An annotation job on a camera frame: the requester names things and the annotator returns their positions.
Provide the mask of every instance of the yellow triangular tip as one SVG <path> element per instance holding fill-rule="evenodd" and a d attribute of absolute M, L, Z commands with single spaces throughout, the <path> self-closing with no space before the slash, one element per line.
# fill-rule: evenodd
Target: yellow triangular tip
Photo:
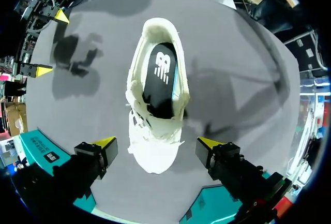
<path fill-rule="evenodd" d="M 216 145 L 224 145 L 225 143 L 215 141 L 215 140 L 210 140 L 204 137 L 198 137 L 198 140 L 201 142 L 205 143 L 210 149 L 213 149 L 214 146 Z"/>
<path fill-rule="evenodd" d="M 52 67 L 42 67 L 42 66 L 38 66 L 37 67 L 37 71 L 36 71 L 36 77 L 42 76 L 44 74 L 46 74 L 47 72 L 52 71 L 53 68 Z"/>
<path fill-rule="evenodd" d="M 107 144 L 111 143 L 115 139 L 116 139 L 116 137 L 112 136 L 112 137 L 109 137 L 109 138 L 106 138 L 106 139 L 102 139 L 102 140 L 92 142 L 91 144 L 100 145 L 102 148 L 104 148 Z"/>
<path fill-rule="evenodd" d="M 62 9 L 59 9 L 59 11 L 56 13 L 55 19 L 69 24 L 69 19 L 66 17 Z"/>

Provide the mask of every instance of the shoe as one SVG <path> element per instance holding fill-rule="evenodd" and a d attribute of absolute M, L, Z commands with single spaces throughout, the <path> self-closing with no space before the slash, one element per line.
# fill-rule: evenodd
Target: shoe
<path fill-rule="evenodd" d="M 128 152 L 148 173 L 160 174 L 174 162 L 189 100 L 184 51 L 175 26 L 153 18 L 143 27 L 127 80 Z"/>

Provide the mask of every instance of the teal panel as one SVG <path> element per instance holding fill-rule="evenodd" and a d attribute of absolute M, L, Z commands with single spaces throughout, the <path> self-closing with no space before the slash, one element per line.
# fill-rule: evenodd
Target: teal panel
<path fill-rule="evenodd" d="M 242 203 L 234 200 L 223 186 L 203 188 L 180 224 L 228 223 Z"/>
<path fill-rule="evenodd" d="M 53 166 L 61 166 L 70 159 L 68 153 L 55 145 L 39 130 L 22 133 L 20 138 L 29 164 L 35 162 L 52 176 Z M 87 212 L 92 212 L 96 202 L 93 195 L 90 195 L 87 199 L 85 196 L 77 198 L 74 205 Z"/>

